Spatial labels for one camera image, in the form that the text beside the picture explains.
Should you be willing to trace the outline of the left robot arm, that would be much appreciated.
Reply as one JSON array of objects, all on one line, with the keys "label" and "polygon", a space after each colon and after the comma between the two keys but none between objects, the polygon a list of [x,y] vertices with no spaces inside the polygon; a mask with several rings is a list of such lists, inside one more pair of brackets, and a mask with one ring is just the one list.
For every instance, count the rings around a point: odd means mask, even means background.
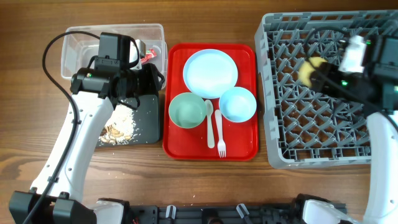
[{"label": "left robot arm", "polygon": [[117,105],[126,98],[157,93],[164,77],[155,65],[140,70],[81,68],[72,77],[69,112],[45,167],[28,192],[9,202],[16,223],[129,223],[125,200],[82,204],[83,187],[98,138]]}]

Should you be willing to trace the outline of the red snack wrapper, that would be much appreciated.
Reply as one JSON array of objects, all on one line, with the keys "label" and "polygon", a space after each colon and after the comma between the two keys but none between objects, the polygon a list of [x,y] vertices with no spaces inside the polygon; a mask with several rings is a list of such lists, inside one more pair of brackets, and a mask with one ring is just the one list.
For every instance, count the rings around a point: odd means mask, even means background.
[{"label": "red snack wrapper", "polygon": [[157,56],[154,49],[146,50],[145,57],[141,59],[141,64],[145,64]]}]

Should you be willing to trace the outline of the yellow plastic cup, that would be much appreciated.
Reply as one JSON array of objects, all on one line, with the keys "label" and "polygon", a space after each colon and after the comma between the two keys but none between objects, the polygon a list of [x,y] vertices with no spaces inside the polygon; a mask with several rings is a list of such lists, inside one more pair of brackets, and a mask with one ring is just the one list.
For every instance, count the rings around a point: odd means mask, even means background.
[{"label": "yellow plastic cup", "polygon": [[298,70],[298,79],[303,85],[312,87],[312,73],[315,72],[316,68],[320,68],[323,63],[327,63],[327,61],[321,57],[310,57],[308,61],[304,61]]}]

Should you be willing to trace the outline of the green bowl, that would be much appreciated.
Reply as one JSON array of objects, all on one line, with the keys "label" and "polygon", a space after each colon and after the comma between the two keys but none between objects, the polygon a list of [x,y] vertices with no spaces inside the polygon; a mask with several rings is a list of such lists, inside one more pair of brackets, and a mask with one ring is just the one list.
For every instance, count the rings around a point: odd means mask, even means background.
[{"label": "green bowl", "polygon": [[192,129],[199,126],[206,117],[205,101],[194,93],[177,95],[169,104],[169,118],[179,128]]}]

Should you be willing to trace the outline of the rice and food scraps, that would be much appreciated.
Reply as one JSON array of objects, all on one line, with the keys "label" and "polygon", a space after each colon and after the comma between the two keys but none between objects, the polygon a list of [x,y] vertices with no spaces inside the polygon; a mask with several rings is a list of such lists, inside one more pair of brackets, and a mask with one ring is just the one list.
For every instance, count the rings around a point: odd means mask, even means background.
[{"label": "rice and food scraps", "polygon": [[126,145],[136,137],[135,127],[133,110],[124,105],[117,105],[99,136],[98,145]]}]

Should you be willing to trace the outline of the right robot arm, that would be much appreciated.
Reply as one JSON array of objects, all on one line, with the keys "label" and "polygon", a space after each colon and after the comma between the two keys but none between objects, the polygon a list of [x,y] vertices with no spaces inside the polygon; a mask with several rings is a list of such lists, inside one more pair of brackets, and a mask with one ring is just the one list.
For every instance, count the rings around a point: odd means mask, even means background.
[{"label": "right robot arm", "polygon": [[333,65],[305,52],[299,80],[311,90],[364,106],[372,150],[363,223],[397,223],[397,37],[352,35]]}]

